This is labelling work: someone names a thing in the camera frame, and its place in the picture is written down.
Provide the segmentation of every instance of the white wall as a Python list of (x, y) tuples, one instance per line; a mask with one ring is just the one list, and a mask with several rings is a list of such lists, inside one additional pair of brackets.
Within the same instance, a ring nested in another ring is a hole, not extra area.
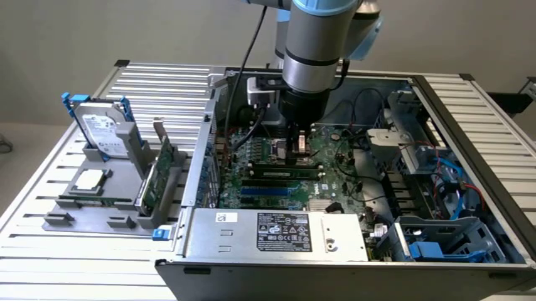
[[(514, 91), (536, 75), (533, 0), (379, 0), (366, 70), (472, 73)], [(119, 58), (238, 65), (260, 7), (238, 0), (0, 1), (0, 120), (65, 124), (59, 95), (92, 93)], [(268, 12), (250, 57), (273, 56)]]

